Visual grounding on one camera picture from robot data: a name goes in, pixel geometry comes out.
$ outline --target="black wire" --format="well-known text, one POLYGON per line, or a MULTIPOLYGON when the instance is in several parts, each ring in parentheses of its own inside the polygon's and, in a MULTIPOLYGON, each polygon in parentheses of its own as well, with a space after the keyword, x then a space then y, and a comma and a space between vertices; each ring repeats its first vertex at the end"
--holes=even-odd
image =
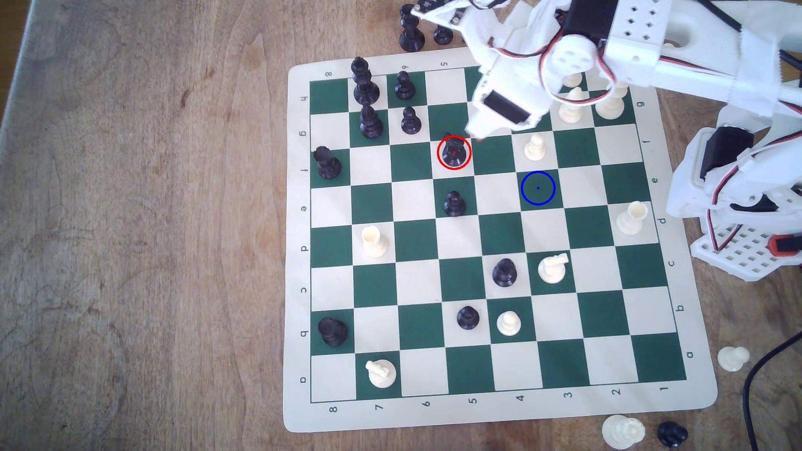
POLYGON ((751 423, 751 414, 749 413, 749 386, 751 385, 752 379, 755 379, 755 375, 758 371, 769 361, 772 357, 780 354, 782 351, 792 344, 796 343, 802 339, 802 331, 800 333, 794 335, 790 339, 786 340, 785 343, 781 344, 778 347, 770 350, 768 354, 763 356, 762 359, 758 360, 757 364, 752 367, 752 370, 749 371, 747 374, 747 379, 743 382, 743 422, 747 425, 747 435, 749 436, 749 445, 752 448, 752 451, 759 451, 757 449, 757 438, 755 437, 755 429, 752 427, 751 423))

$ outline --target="white chess piece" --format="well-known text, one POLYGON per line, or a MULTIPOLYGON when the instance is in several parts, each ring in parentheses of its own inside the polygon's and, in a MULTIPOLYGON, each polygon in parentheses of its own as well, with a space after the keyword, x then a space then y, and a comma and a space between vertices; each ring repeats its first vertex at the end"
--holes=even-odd
MULTIPOLYGON (((565 98, 568 100, 581 100, 582 89, 575 87, 571 91, 568 91, 565 98)), ((560 115, 560 119, 566 124, 575 124, 582 119, 582 107, 577 105, 560 104, 560 109, 557 113, 560 115)))
POLYGON ((541 160, 546 154, 546 145, 543 136, 535 133, 524 146, 524 155, 532 161, 541 160))
POLYGON ((362 229, 362 249, 368 257, 379 258, 387 252, 390 243, 375 225, 362 229))
POLYGON ((643 202, 635 201, 626 206, 615 218, 615 225, 623 234, 635 235, 643 228, 643 219, 649 214, 649 207, 643 202))
POLYGON ((601 436, 604 442, 615 449, 627 449, 643 440, 646 428, 635 418, 623 415, 613 415, 601 425, 601 436))
POLYGON ((557 283, 565 277, 565 264, 568 262, 568 254, 563 252, 553 257, 546 257, 537 264, 537 275, 541 276, 544 282, 557 283))
POLYGON ((367 377, 371 384, 379 388, 390 387, 395 382, 395 365, 389 360, 370 360, 365 363, 367 377))
POLYGON ((719 351, 719 365, 729 372, 736 372, 749 361, 749 351, 745 347, 722 347, 719 351))
POLYGON ((511 337, 520 331, 520 317, 514 311, 506 311, 499 315, 496 327, 503 335, 511 337))

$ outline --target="wooden table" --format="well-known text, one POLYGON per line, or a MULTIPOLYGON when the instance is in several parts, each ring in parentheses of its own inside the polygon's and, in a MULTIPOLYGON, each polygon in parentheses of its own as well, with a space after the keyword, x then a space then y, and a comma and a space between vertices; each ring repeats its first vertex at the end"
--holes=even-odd
MULTIPOLYGON (((0 450, 605 448, 600 416, 284 429, 287 71, 400 52, 398 7, 37 0, 0 134, 0 450)), ((676 165, 721 105, 660 101, 676 165)), ((798 269, 694 271, 711 352, 751 363, 716 368, 710 408, 637 415, 632 449, 665 420, 682 449, 747 449, 747 370, 802 328, 798 269)), ((802 449, 800 368, 796 346, 755 379, 763 449, 802 449)))

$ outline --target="black chess piece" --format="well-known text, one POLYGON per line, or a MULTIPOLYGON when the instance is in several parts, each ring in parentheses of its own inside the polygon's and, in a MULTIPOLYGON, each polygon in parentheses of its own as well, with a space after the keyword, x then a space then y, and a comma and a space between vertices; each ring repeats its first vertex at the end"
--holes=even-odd
POLYGON ((493 282, 498 286, 511 286, 517 278, 518 270, 509 258, 502 258, 493 268, 493 282))
POLYGON ((458 217, 465 214, 465 199, 460 196, 459 191, 451 191, 446 195, 443 202, 443 210, 450 217, 458 217))
POLYGON ((379 99, 379 85, 371 81, 373 75, 367 61, 361 56, 357 56, 351 63, 351 71, 354 72, 353 79, 356 82, 354 100, 360 105, 376 103, 376 100, 379 99))
POLYGON ((666 421, 657 427, 657 438, 665 446, 676 448, 688 439, 688 430, 673 421, 666 421))
POLYGON ((402 114, 401 130, 408 135, 414 135, 420 132, 420 118, 415 115, 415 109, 413 107, 406 107, 403 109, 402 114))
POLYGON ((384 131, 384 124, 376 114, 376 110, 370 105, 362 106, 362 114, 359 117, 359 131, 369 139, 378 138, 384 131))
POLYGON ((409 73, 401 71, 396 79, 398 83, 395 85, 395 96, 401 100, 411 99, 415 95, 415 85, 409 80, 409 73))
POLYGON ((312 152, 315 162, 318 163, 318 174, 325 179, 335 178, 340 175, 342 165, 336 156, 326 146, 319 146, 312 152))
POLYGON ((456 313, 456 323, 466 331, 470 331, 479 324, 479 312, 471 306, 465 306, 456 313))
POLYGON ((348 326, 342 321, 325 317, 318 322, 318 332, 323 343, 335 347, 343 344, 348 338, 348 326))
POLYGON ((435 28, 435 34, 432 36, 436 43, 441 46, 450 44, 451 41, 454 39, 454 31, 451 28, 446 28, 445 26, 438 25, 435 28))

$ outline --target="red circle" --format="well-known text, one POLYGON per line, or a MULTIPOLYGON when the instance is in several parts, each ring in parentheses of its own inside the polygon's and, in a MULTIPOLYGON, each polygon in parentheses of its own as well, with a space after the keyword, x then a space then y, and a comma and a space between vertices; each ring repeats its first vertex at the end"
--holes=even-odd
POLYGON ((446 136, 446 137, 444 137, 444 138, 443 138, 443 140, 441 140, 441 141, 440 141, 440 144, 437 144, 437 161, 439 161, 439 162, 440 162, 440 164, 441 164, 441 165, 443 165, 443 167, 444 167, 444 168, 446 168, 446 169, 450 169, 450 170, 452 170, 452 171, 456 171, 457 169, 462 169, 462 168, 464 168, 466 165, 468 165, 468 162, 471 160, 471 154, 472 154, 472 153, 473 153, 473 151, 471 150, 471 144, 470 144, 470 143, 468 143, 468 140, 466 140, 465 138, 463 138, 462 136, 459 136, 459 135, 450 135, 450 136, 446 136), (457 167, 457 168, 452 168, 451 166, 448 166, 448 165, 446 165, 446 164, 443 162, 443 158, 440 156, 440 146, 441 146, 441 145, 443 145, 443 143, 444 143, 444 142, 446 142, 446 140, 447 140, 448 138, 460 138, 461 140, 465 141, 465 145, 467 145, 467 146, 468 146, 468 158, 465 160, 465 162, 464 162, 464 163, 463 163, 461 166, 459 166, 459 167, 457 167))

